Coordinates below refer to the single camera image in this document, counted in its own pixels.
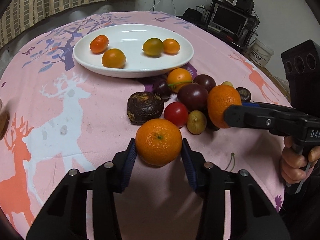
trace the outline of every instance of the bucket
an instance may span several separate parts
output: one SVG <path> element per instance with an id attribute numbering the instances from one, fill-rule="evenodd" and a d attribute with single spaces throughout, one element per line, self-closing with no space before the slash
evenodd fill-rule
<path id="1" fill-rule="evenodd" d="M 261 41 L 255 40 L 251 49 L 250 58 L 259 66 L 264 67 L 273 54 L 274 51 L 272 49 L 264 45 Z"/>

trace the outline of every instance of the speaker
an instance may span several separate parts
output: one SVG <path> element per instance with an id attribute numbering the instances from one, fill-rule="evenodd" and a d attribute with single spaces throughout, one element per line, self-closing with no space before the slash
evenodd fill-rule
<path id="1" fill-rule="evenodd" d="M 281 59 L 292 107 L 320 117 L 320 46 L 308 40 L 283 52 Z"/>
<path id="2" fill-rule="evenodd" d="M 252 14 L 254 2 L 252 0 L 237 0 L 236 7 Z"/>

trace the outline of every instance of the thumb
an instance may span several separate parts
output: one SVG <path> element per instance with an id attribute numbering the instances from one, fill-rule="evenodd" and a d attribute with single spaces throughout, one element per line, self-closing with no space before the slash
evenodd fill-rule
<path id="1" fill-rule="evenodd" d="M 308 155 L 308 160 L 310 162 L 316 162 L 320 159 L 320 146 L 314 147 Z"/>
<path id="2" fill-rule="evenodd" d="M 287 147 L 287 148 L 290 148 L 293 144 L 293 140 L 292 140 L 292 137 L 291 136 L 287 136 L 287 137 L 284 137 L 284 145 Z"/>

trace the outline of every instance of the finger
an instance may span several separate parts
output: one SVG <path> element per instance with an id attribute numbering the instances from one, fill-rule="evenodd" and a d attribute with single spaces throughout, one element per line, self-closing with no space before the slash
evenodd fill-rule
<path id="1" fill-rule="evenodd" d="M 294 181 L 303 180 L 306 177 L 306 173 L 303 170 L 292 168 L 284 159 L 281 159 L 281 167 L 285 174 Z"/>
<path id="2" fill-rule="evenodd" d="M 314 147 L 308 155 L 308 160 L 310 162 L 317 162 L 320 159 L 320 146 Z"/>
<path id="3" fill-rule="evenodd" d="M 306 157 L 297 155 L 291 148 L 285 147 L 282 151 L 282 158 L 292 168 L 302 168 L 308 164 Z"/>
<path id="4" fill-rule="evenodd" d="M 310 165 L 310 168 L 314 167 L 317 164 L 318 161 L 312 162 Z"/>
<path id="5" fill-rule="evenodd" d="M 287 148 L 290 148 L 293 144 L 293 140 L 292 140 L 292 137 L 291 136 L 287 136 L 283 139 L 283 142 L 284 142 L 284 145 L 287 147 Z"/>
<path id="6" fill-rule="evenodd" d="M 284 178 L 284 180 L 285 180 L 286 182 L 288 182 L 289 184 L 295 184 L 295 183 L 299 183 L 299 182 L 300 182 L 300 180 L 293 180 L 293 179 L 291 179 L 291 178 L 284 172 L 283 169 L 281 169 L 281 176 L 282 176 L 282 178 Z"/>

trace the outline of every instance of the screw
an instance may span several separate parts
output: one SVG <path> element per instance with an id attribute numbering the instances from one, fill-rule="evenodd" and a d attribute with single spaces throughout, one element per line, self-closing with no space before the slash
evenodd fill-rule
<path id="1" fill-rule="evenodd" d="M 111 169 L 113 167 L 113 162 L 106 162 L 103 166 L 107 169 Z"/>
<path id="2" fill-rule="evenodd" d="M 204 166 L 205 168 L 207 168 L 207 169 L 212 169 L 214 165 L 213 165 L 213 163 L 211 163 L 211 162 L 206 162 L 206 163 L 203 164 L 203 166 Z"/>
<path id="3" fill-rule="evenodd" d="M 77 173 L 78 173 L 78 171 L 77 171 L 76 169 L 72 169 L 72 170 L 69 171 L 69 175 L 70 175 L 70 176 L 74 176 L 74 175 L 76 175 Z"/>
<path id="4" fill-rule="evenodd" d="M 240 175 L 243 176 L 243 177 L 246 177 L 249 175 L 249 172 L 246 171 L 246 170 L 240 170 Z"/>

